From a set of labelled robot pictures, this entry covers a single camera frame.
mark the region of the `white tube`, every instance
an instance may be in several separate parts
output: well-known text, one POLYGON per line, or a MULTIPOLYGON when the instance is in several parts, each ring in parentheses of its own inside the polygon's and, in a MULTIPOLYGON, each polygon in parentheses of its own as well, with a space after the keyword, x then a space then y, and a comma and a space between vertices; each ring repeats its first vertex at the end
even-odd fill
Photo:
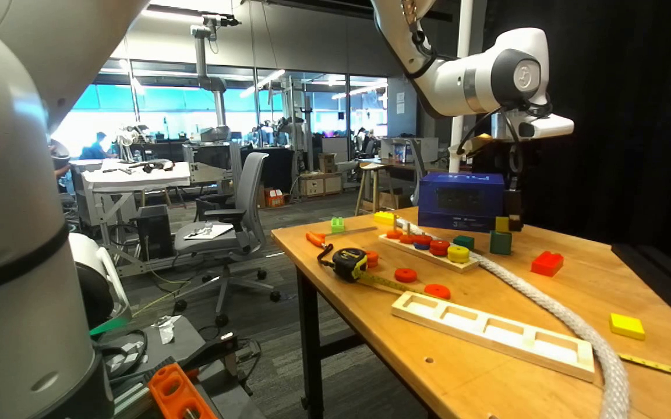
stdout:
POLYGON ((599 416, 602 419, 626 419, 629 409, 632 409, 629 378, 624 373, 619 357, 613 351, 613 346, 584 320, 580 320, 576 313, 570 313, 568 307, 563 307, 555 298, 546 295, 542 291, 538 291, 537 287, 532 287, 521 278, 509 273, 499 264, 493 264, 479 254, 472 254, 472 256, 477 259, 477 264, 485 271, 490 271, 491 275, 503 280, 509 287, 517 289, 521 295, 534 301, 537 305, 540 305, 549 315, 555 315, 576 335, 592 342, 594 357, 599 358, 602 371, 604 371, 604 403, 602 403, 599 416))

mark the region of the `table leg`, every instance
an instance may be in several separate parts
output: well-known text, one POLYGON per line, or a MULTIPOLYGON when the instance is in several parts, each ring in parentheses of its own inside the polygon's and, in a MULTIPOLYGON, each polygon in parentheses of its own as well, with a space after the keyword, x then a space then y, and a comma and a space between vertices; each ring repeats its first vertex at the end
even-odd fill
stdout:
POLYGON ((309 285, 307 275, 300 271, 297 271, 297 289, 299 289, 299 322, 300 322, 302 374, 305 374, 302 406, 307 409, 307 416, 315 419, 323 414, 316 289, 309 285))
POLYGON ((372 213, 380 213, 380 170, 370 170, 372 174, 372 213))

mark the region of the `workbench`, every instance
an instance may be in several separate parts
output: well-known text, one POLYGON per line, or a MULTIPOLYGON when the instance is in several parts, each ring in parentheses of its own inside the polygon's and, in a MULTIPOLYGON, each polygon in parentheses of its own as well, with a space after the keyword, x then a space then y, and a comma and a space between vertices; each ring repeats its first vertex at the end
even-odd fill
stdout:
POLYGON ((167 192, 167 188, 181 188, 191 183, 191 165, 186 160, 174 163, 170 170, 151 170, 145 172, 143 168, 121 168, 121 170, 90 170, 82 172, 85 188, 88 188, 96 195, 104 195, 110 200, 96 200, 98 218, 100 218, 100 238, 104 250, 114 259, 125 259, 129 265, 116 264, 121 278, 132 278, 143 273, 151 273, 158 267, 172 265, 172 259, 157 259, 157 260, 138 260, 129 251, 123 251, 114 239, 110 239, 110 218, 121 214, 123 204, 136 202, 136 193, 147 192, 167 192))
MULTIPOLYGON (((417 213, 398 209, 398 216, 415 221, 417 213)), ((417 291, 427 282, 449 287, 453 302, 525 322, 538 329, 570 335, 552 315, 506 287, 483 267, 456 271, 430 256, 406 251, 380 238, 372 214, 347 218, 354 234, 330 235, 336 250, 358 248, 380 254, 376 275, 391 278, 396 267, 420 273, 417 291)), ((398 320, 391 315, 393 293, 336 280, 336 273, 316 264, 319 250, 307 244, 305 234, 328 231, 328 221, 273 231, 274 243, 297 264, 305 408, 309 416, 323 414, 322 360, 327 357, 366 342, 436 416, 599 416, 604 378, 597 367, 594 384, 549 367, 520 360, 503 351, 467 342, 440 331, 398 320), (316 295, 354 329, 354 338, 322 342, 316 295)), ((453 239, 476 238, 476 250, 511 273, 525 278, 542 293, 583 317, 599 331, 617 353, 632 353, 671 366, 671 307, 661 302, 604 243, 592 243, 555 231, 525 225, 513 235, 513 254, 490 254, 486 234, 461 234, 425 229, 453 239), (557 275, 532 273, 540 251, 557 251, 563 265, 557 275), (608 317, 637 317, 645 327, 645 339, 615 335, 608 317)), ((629 374, 632 416, 671 416, 671 374, 624 363, 629 374)))

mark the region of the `white robot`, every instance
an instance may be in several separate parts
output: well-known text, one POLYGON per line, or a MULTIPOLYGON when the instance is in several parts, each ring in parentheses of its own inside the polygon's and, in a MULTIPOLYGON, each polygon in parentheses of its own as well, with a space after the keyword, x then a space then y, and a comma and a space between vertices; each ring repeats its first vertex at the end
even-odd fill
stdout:
MULTIPOLYGON (((86 331, 47 137, 123 39, 145 2, 0 0, 0 416, 4 419, 111 416, 111 394, 86 331)), ((420 39, 417 19, 430 2, 372 0, 372 7, 408 78, 439 114, 506 107, 517 111, 517 125, 532 125, 527 137, 552 133, 547 131, 552 118, 532 111, 546 107, 547 46, 540 31, 500 36, 486 53, 442 64, 430 59, 427 39, 420 39)))

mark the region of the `black box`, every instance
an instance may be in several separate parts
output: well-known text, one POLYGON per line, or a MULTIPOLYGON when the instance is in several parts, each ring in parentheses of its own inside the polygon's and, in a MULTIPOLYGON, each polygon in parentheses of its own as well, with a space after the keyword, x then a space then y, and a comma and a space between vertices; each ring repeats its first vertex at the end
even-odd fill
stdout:
POLYGON ((170 259, 172 235, 170 235, 170 216, 164 204, 145 204, 136 216, 136 225, 139 234, 139 259, 170 259))
POLYGON ((420 186, 420 225, 493 231, 503 195, 497 172, 428 172, 420 186))

